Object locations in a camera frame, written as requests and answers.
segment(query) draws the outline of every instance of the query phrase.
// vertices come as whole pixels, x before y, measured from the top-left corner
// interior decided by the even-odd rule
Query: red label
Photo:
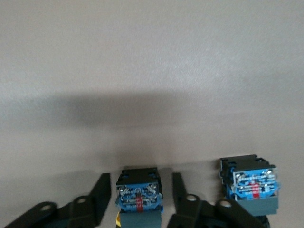
[[[255,199],[260,198],[260,186],[258,183],[250,184],[252,189],[252,196]]]
[[[141,196],[136,197],[136,209],[137,212],[143,212],[143,201]]]

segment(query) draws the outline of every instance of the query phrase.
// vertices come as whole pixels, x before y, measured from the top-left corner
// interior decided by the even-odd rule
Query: gray surface
[[[303,1],[0,1],[0,224],[127,165],[214,200],[215,160],[256,153],[272,227],[303,227],[303,72]]]

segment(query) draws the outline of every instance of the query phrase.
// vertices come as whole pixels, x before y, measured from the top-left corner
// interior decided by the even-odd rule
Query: black plastic part
[[[226,157],[221,158],[220,161],[223,170],[230,170],[229,168],[234,167],[234,172],[276,168],[275,165],[269,164],[268,161],[255,154]]]
[[[237,202],[231,199],[220,200],[216,203],[217,211],[238,228],[264,228],[263,224]]]
[[[129,169],[122,170],[116,187],[128,184],[144,184],[144,183],[158,183],[158,188],[162,194],[162,182],[156,167],[145,169]]]
[[[201,201],[186,191],[180,173],[173,173],[173,198],[176,207],[167,228],[264,228],[262,223],[250,215],[235,201],[218,201],[216,206]]]
[[[110,174],[104,173],[87,196],[57,209],[53,202],[37,204],[5,228],[94,228],[111,198]]]

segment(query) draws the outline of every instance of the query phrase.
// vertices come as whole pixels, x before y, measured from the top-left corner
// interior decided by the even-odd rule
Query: electrical switch component
[[[220,159],[223,189],[227,199],[237,201],[253,216],[276,214],[277,167],[257,155]]]
[[[162,183],[157,168],[123,170],[116,190],[118,227],[161,227]]]

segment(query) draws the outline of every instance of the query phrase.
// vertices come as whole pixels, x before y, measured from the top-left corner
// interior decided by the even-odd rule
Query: gray base
[[[121,228],[160,228],[161,219],[160,211],[120,213]]]
[[[239,200],[237,202],[253,216],[276,214],[276,210],[279,207],[278,197]]]

